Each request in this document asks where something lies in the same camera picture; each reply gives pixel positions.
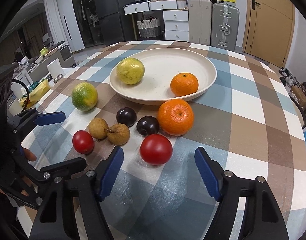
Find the checkered tablecloth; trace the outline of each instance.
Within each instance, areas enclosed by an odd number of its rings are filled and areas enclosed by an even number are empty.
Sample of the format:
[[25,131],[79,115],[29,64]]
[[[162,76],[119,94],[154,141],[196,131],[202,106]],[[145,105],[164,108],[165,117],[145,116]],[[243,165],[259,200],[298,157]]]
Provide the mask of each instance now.
[[[133,108],[138,119],[156,116],[158,106],[127,101],[110,87],[108,76],[123,58],[154,48],[181,48],[202,54],[217,69],[215,84],[190,102],[193,128],[184,136],[167,136],[173,145],[171,159],[152,167],[141,160],[143,140],[130,128],[122,146],[124,162],[112,193],[101,203],[115,239],[202,239],[216,211],[216,203],[202,182],[194,151],[203,146],[210,157],[237,176],[265,177],[287,224],[290,240],[296,239],[306,208],[306,145],[293,104],[277,75],[263,63],[244,55],[186,42],[131,41],[100,49],[65,75],[38,103],[46,113],[63,111],[60,124],[36,127],[23,141],[38,157],[37,169],[75,157],[84,157],[93,169],[108,157],[114,145],[95,143],[93,153],[78,154],[72,136],[86,130],[94,117],[116,123],[118,109]],[[88,113],[75,109],[72,89],[87,81],[98,90],[99,101]],[[245,199],[241,198],[231,239],[237,239]]]

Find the fruit stem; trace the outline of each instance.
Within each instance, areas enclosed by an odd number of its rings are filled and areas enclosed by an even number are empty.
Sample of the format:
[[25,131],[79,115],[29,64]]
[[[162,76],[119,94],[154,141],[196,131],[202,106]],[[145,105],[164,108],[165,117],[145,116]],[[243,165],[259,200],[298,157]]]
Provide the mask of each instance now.
[[109,131],[109,133],[116,133],[117,131],[113,130],[113,129],[106,129],[107,131]]

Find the woven basket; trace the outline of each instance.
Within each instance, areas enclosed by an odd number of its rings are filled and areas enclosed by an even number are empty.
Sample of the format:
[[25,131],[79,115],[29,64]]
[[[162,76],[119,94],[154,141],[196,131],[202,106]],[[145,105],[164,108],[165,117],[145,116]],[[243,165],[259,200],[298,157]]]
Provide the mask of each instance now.
[[160,19],[149,17],[147,20],[144,20],[144,17],[141,21],[137,21],[137,26],[139,28],[141,38],[152,38],[160,36]]

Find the box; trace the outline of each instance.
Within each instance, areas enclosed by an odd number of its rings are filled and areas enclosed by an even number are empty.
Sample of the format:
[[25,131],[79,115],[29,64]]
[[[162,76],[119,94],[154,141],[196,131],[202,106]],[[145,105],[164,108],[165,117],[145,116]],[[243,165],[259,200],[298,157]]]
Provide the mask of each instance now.
[[230,6],[236,6],[236,0],[217,0],[217,3],[227,4]]
[[295,87],[295,86],[291,87],[291,92],[295,94],[295,96],[298,99],[299,105],[305,110],[306,109],[306,96],[304,92],[300,88]]

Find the tomato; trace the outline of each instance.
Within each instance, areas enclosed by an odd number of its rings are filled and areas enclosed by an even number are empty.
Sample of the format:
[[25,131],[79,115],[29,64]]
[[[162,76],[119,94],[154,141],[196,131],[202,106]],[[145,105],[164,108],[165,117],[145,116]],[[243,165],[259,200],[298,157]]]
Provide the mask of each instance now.
[[81,154],[89,154],[94,148],[94,141],[86,131],[77,131],[72,138],[72,144],[74,149]]
[[140,147],[140,155],[151,165],[162,165],[172,156],[171,142],[163,135],[152,134],[147,136]]

